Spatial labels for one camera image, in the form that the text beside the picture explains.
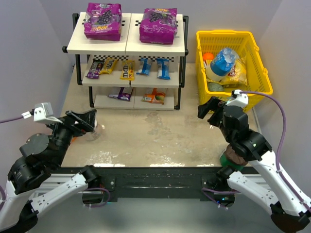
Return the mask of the purple pink candy bag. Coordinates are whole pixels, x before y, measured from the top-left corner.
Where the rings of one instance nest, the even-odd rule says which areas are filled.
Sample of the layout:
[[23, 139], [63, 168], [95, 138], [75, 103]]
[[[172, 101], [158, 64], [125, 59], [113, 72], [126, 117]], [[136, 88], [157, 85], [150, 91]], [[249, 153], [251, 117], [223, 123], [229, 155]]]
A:
[[132, 92], [131, 87], [113, 87], [107, 96], [117, 100], [130, 101]]

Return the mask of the purple M&M's candy bag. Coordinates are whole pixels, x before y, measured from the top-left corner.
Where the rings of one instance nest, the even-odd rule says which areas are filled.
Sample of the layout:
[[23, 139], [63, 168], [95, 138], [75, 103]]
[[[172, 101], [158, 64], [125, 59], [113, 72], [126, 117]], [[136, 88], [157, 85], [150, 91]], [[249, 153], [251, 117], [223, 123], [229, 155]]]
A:
[[86, 75], [89, 79], [99, 79], [99, 73], [104, 65], [104, 60], [93, 59], [92, 65]]

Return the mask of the yellow M&M's candy bag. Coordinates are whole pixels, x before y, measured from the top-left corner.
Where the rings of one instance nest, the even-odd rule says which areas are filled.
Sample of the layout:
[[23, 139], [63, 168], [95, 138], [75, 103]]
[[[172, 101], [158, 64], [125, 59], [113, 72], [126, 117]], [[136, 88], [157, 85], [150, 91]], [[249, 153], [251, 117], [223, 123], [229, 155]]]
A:
[[107, 58], [104, 62], [103, 68], [100, 70], [99, 74], [111, 74], [116, 63], [118, 62], [117, 58]]

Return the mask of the orange white snack packet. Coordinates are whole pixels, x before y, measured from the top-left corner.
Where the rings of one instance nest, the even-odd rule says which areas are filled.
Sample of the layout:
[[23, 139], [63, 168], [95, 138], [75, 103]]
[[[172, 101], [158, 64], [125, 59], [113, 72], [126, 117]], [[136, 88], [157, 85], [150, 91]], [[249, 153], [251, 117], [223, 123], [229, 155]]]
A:
[[152, 104], [164, 104], [166, 92], [166, 88], [147, 88], [141, 101]]

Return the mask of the blue white snack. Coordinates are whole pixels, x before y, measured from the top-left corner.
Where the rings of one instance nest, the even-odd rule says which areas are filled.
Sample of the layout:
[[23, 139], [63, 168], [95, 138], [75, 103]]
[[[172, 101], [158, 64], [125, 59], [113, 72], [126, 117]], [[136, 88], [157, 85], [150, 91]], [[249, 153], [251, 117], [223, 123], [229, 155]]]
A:
[[168, 59], [157, 59], [157, 67], [158, 67], [158, 74], [157, 77], [159, 79], [163, 80], [170, 80], [170, 75], [169, 75], [169, 60]]

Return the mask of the small yellow M&M's packet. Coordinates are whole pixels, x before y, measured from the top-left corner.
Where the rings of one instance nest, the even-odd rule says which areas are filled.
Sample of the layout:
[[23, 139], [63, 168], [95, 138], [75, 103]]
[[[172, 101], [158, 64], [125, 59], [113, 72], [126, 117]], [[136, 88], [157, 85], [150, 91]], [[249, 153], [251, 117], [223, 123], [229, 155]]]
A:
[[135, 61], [126, 60], [122, 61], [121, 80], [133, 81], [135, 79]]

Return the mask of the blue white snack box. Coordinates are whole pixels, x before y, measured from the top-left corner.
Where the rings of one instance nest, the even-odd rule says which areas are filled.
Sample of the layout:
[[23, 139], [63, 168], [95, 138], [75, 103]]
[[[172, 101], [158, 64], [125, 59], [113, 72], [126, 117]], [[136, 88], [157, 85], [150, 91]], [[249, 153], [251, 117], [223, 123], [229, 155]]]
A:
[[137, 75], [149, 75], [151, 70], [152, 60], [148, 58], [141, 58]]

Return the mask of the magenta grape candy bag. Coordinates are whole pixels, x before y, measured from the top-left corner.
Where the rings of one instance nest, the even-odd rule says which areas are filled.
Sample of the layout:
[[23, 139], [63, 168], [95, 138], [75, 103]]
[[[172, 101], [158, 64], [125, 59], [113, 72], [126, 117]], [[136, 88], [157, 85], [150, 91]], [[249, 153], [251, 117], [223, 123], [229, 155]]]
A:
[[88, 39], [119, 41], [122, 30], [122, 10], [119, 3], [88, 4], [84, 34]]
[[139, 25], [142, 43], [172, 45], [177, 34], [176, 8], [146, 8]]

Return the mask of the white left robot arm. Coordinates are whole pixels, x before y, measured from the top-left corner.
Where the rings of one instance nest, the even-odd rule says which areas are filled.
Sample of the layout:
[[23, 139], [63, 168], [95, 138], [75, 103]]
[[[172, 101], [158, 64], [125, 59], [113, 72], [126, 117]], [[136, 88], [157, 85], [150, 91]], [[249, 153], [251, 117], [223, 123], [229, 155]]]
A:
[[52, 133], [34, 134], [20, 147], [22, 156], [12, 165], [5, 190], [2, 191], [2, 233], [25, 233], [37, 224], [40, 214], [65, 197], [99, 186], [101, 177], [95, 167], [85, 166], [68, 182], [50, 193], [38, 200], [29, 199], [51, 176], [51, 172], [61, 167], [72, 139], [95, 131], [96, 114], [95, 109], [84, 113], [66, 111], [65, 116], [56, 118], [51, 110], [42, 107], [33, 110], [34, 122], [45, 124]]

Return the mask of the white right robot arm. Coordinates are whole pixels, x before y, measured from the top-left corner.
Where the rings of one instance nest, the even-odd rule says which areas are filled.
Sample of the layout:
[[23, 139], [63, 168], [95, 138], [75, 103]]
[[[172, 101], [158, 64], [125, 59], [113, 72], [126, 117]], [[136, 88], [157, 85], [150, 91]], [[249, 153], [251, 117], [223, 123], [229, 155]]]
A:
[[276, 154], [264, 136], [249, 128], [248, 115], [242, 109], [247, 104], [247, 96], [228, 102], [211, 97], [198, 106], [198, 117], [203, 119], [212, 111], [208, 123], [221, 130], [235, 154], [251, 165], [270, 188], [263, 188], [235, 167], [226, 165], [207, 181], [205, 190], [225, 195], [240, 192], [268, 212], [283, 232], [301, 231], [311, 222], [311, 199], [277, 163]]

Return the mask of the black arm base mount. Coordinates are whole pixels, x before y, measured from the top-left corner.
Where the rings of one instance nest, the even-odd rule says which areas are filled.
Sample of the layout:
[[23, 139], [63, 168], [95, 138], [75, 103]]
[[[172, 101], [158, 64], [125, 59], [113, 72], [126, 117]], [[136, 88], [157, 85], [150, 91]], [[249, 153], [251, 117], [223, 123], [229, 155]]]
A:
[[216, 200], [230, 207], [235, 195], [225, 182], [216, 183], [219, 167], [98, 167], [102, 182], [97, 187], [107, 189], [83, 192], [83, 202], [99, 204], [133, 199], [199, 199]]

